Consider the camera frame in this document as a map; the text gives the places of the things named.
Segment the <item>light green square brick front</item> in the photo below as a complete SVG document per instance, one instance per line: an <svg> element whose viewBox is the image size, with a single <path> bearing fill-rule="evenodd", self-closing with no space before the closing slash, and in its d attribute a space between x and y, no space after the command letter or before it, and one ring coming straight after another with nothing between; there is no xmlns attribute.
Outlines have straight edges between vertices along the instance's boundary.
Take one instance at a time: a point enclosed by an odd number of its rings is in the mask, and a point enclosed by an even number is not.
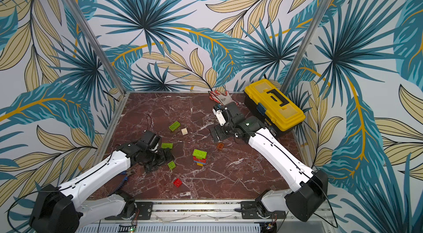
<svg viewBox="0 0 423 233"><path fill-rule="evenodd" d="M173 170L176 167L176 164L175 164L174 161L169 162L167 165L168 165L170 170Z"/></svg>

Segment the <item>small red brick front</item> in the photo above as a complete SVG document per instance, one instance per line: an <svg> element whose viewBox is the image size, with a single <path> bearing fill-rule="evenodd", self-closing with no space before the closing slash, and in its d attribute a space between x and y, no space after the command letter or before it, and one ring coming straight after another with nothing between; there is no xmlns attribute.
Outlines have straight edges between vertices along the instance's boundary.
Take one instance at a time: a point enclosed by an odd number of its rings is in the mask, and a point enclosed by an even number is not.
<svg viewBox="0 0 423 233"><path fill-rule="evenodd" d="M174 186L179 188L182 185L182 181L180 179L176 179L176 180L174 180L173 184L174 184Z"/></svg>

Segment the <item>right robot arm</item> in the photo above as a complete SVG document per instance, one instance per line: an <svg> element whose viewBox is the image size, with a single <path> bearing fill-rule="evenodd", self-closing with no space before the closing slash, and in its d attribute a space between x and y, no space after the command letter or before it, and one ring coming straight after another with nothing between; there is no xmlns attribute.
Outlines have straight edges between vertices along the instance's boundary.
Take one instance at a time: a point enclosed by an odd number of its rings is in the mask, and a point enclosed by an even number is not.
<svg viewBox="0 0 423 233"><path fill-rule="evenodd" d="M283 177L288 190L267 190L256 199L256 212L262 218L274 212L290 212L307 222L327 200L328 177L323 171L314 171L285 149L270 130L256 117L244 121L217 124L209 127L215 142L229 137L239 138L258 151Z"/></svg>

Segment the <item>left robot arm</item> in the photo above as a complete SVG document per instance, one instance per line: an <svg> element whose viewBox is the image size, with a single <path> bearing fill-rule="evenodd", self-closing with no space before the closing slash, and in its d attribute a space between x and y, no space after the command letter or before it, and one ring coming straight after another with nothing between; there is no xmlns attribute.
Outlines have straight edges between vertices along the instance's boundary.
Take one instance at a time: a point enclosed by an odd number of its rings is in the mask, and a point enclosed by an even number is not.
<svg viewBox="0 0 423 233"><path fill-rule="evenodd" d="M47 185L37 195L29 226L37 233L75 233L91 223L114 217L133 220L139 214L135 199L117 190L106 198L88 198L118 174L136 164L155 171L174 160L171 149L160 144L152 150L137 143L120 145L106 159L59 186Z"/></svg>

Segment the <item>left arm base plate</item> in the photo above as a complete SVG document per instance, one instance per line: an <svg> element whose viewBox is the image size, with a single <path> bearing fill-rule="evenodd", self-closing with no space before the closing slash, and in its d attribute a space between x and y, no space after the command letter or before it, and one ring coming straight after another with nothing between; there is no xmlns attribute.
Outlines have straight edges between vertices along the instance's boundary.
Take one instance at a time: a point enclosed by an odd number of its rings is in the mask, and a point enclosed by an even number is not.
<svg viewBox="0 0 423 233"><path fill-rule="evenodd" d="M105 220L150 220L153 210L153 202L134 202L117 216L109 216Z"/></svg>

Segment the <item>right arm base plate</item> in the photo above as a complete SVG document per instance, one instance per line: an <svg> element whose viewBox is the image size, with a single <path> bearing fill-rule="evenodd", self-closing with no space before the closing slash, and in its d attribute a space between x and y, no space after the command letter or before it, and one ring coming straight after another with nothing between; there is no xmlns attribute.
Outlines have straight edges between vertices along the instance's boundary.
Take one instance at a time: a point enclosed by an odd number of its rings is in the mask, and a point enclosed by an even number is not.
<svg viewBox="0 0 423 233"><path fill-rule="evenodd" d="M286 218L285 211L268 211L263 204L255 201L242 201L241 215L243 219L284 219Z"/></svg>

